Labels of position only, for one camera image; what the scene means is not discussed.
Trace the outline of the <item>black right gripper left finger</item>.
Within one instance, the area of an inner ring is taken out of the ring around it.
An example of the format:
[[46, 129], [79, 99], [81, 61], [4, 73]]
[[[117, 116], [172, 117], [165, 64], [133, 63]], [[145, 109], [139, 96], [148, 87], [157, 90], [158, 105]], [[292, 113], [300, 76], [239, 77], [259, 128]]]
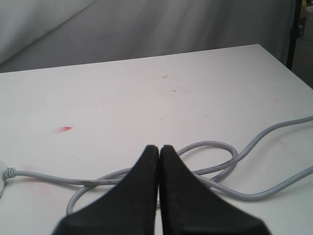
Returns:
[[55, 228], [57, 235], [152, 235], [155, 232], [158, 188], [158, 148], [145, 147], [136, 164], [104, 176], [124, 178], [105, 195], [73, 212], [77, 200], [90, 186], [71, 197], [66, 213]]

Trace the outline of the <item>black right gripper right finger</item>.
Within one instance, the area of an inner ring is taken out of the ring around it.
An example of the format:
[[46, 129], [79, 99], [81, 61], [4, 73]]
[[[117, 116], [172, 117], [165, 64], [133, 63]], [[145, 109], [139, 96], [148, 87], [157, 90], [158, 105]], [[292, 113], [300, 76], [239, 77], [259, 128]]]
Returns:
[[264, 235], [265, 223], [202, 184], [165, 145], [160, 151], [160, 208], [165, 235]]

